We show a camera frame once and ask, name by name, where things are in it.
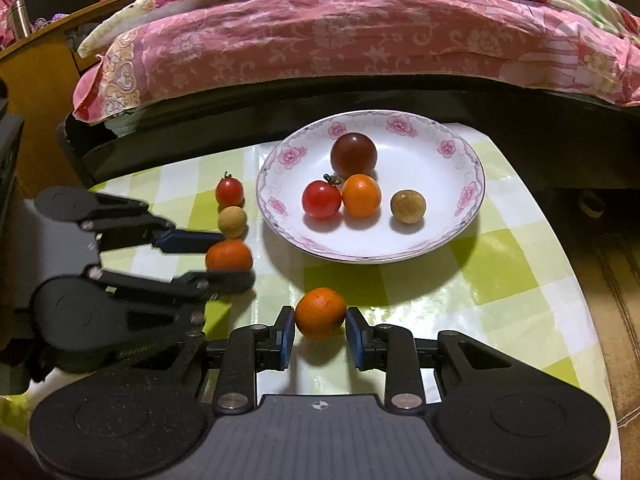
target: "dark brown tomato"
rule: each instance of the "dark brown tomato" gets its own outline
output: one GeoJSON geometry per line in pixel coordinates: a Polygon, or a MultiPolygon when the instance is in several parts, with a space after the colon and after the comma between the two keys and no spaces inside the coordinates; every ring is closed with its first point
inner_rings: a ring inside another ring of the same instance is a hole
{"type": "Polygon", "coordinates": [[[369,137],[356,132],[344,134],[331,148],[331,166],[338,176],[370,174],[376,167],[378,150],[369,137]]]}

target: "black bed frame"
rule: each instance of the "black bed frame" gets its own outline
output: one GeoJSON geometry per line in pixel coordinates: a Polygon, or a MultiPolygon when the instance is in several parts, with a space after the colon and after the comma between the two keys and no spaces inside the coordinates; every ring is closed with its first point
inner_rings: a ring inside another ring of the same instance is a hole
{"type": "Polygon", "coordinates": [[[89,126],[69,116],[58,127],[58,139],[91,187],[194,156],[281,140],[332,114],[386,108],[478,129],[533,189],[640,189],[640,109],[580,94],[442,75],[306,78],[206,94],[204,104],[184,104],[178,116],[157,116],[119,138],[104,124],[89,126]],[[204,121],[206,130],[190,121],[204,121]]]}

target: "silver cylinder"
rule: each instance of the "silver cylinder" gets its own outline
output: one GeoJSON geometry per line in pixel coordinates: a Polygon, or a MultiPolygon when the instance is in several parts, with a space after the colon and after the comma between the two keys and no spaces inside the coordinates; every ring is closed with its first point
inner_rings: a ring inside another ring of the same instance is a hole
{"type": "Polygon", "coordinates": [[[14,38],[17,40],[23,40],[31,34],[31,23],[29,22],[29,15],[27,14],[27,6],[24,0],[17,0],[12,3],[9,8],[9,27],[14,33],[14,38]]]}

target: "red cherry tomato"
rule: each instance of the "red cherry tomato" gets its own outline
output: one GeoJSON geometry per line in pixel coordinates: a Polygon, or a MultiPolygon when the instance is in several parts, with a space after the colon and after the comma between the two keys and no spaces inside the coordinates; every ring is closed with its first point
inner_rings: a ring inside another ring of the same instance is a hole
{"type": "Polygon", "coordinates": [[[302,194],[302,209],[315,220],[328,220],[340,209],[342,195],[334,184],[315,180],[302,194]]]}
{"type": "Polygon", "coordinates": [[[240,205],[243,199],[244,189],[242,188],[242,183],[225,171],[224,178],[220,180],[216,187],[218,204],[225,208],[240,205]]]}

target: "crosshair symbol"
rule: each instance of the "crosshair symbol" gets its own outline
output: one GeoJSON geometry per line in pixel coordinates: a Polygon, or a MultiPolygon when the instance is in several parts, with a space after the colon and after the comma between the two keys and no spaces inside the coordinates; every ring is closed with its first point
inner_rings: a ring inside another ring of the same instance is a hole
{"type": "Polygon", "coordinates": [[[314,402],[311,407],[315,410],[318,410],[319,412],[321,412],[322,410],[326,410],[329,407],[329,403],[328,402],[324,402],[324,400],[316,400],[316,402],[314,402]]]}

